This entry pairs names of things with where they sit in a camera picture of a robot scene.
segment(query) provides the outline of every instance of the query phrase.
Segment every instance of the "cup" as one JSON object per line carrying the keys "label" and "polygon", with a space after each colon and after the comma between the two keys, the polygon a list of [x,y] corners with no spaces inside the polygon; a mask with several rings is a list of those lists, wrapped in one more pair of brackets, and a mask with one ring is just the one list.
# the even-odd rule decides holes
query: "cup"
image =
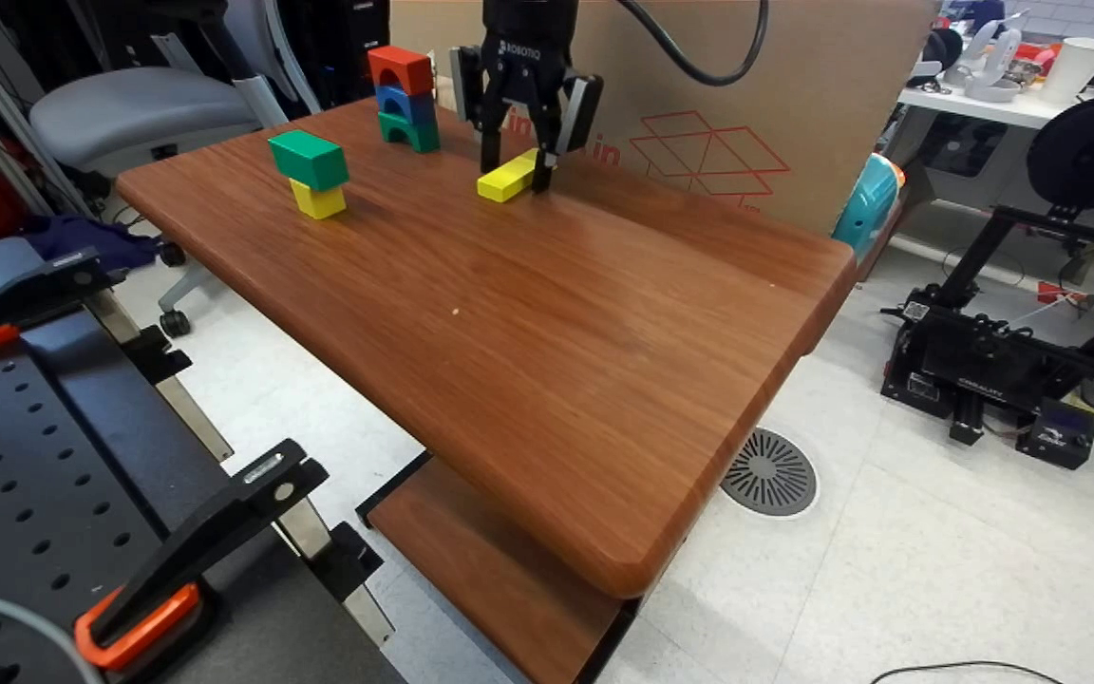
{"label": "cup", "polygon": [[1072,105],[1091,80],[1094,80],[1094,37],[1063,37],[1063,51],[1049,67],[1042,98],[1050,105]]}

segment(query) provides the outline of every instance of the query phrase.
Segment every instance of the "3d printer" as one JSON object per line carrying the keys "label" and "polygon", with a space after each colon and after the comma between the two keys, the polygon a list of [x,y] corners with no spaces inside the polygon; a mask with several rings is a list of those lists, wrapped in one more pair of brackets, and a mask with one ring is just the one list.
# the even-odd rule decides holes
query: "3d printer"
{"label": "3d printer", "polygon": [[881,392],[926,416],[952,420],[949,437],[972,446],[985,432],[985,406],[1023,425],[1019,447],[1063,469],[1091,455],[1094,416],[1058,399],[1094,379],[1094,337],[1050,347],[1025,328],[966,314],[977,273],[1025,226],[1066,243],[1094,243],[1094,230],[1076,226],[1094,211],[1094,98],[1049,122],[1030,148],[1030,184],[1050,200],[1043,218],[996,211],[968,254],[942,284],[914,289],[899,314]]}

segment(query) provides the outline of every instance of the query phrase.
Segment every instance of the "floor drain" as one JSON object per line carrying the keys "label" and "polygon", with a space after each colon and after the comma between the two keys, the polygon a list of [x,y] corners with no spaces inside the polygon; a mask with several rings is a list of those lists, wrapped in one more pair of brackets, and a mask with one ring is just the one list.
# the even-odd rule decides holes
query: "floor drain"
{"label": "floor drain", "polygon": [[721,492],[753,515],[793,516],[816,499],[810,455],[772,431],[757,431],[738,451]]}

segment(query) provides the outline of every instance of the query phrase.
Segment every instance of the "gray floor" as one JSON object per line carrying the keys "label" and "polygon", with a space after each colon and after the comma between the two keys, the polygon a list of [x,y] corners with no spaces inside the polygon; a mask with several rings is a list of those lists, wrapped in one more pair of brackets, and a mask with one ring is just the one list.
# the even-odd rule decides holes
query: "gray floor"
{"label": "gray floor", "polygon": [[[811,455],[816,504],[772,520],[715,496],[602,682],[849,684],[911,661],[1001,659],[1094,684],[1094,460],[1057,473],[996,432],[966,447],[944,441],[944,422],[877,394],[893,341],[877,309],[936,273],[888,254],[849,294],[758,422]],[[157,318],[168,283],[163,265],[139,271],[119,289],[121,309]],[[1005,284],[987,284],[980,304],[1050,337],[1094,332],[1094,314]],[[188,394],[240,455],[281,437],[320,455],[330,485],[315,502],[330,520],[358,520],[353,504],[416,455],[414,437],[234,294],[188,297],[187,311]],[[395,618],[383,654],[405,682],[517,682],[397,551],[372,545],[387,558],[372,593]]]}

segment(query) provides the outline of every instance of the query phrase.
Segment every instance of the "toy block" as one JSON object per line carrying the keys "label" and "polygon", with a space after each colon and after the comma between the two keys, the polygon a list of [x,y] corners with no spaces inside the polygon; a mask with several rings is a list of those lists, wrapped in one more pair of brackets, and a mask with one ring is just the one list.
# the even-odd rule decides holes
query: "toy block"
{"label": "toy block", "polygon": [[534,178],[534,159],[538,159],[538,148],[526,148],[521,156],[514,156],[510,165],[487,171],[474,178],[474,195],[487,197],[487,200],[514,200],[517,195],[522,195]]}
{"label": "toy block", "polygon": [[287,189],[291,189],[295,211],[311,222],[327,222],[334,213],[344,213],[344,207],[350,207],[343,185],[311,189],[311,185],[287,178]]}
{"label": "toy block", "polygon": [[372,89],[397,89],[405,94],[431,94],[430,59],[397,51],[397,45],[367,51],[367,80],[372,80]]}
{"label": "toy block", "polygon": [[383,116],[405,117],[414,127],[435,127],[431,94],[405,94],[397,89],[381,89],[374,98]]}
{"label": "toy block", "polygon": [[397,116],[381,116],[381,132],[383,132],[387,143],[402,140],[405,148],[414,148],[420,156],[439,148],[435,122],[431,127],[414,127],[414,122],[405,122]]}
{"label": "toy block", "polygon": [[281,136],[268,136],[268,154],[283,178],[295,178],[320,195],[350,184],[344,154],[334,140],[283,128]]}

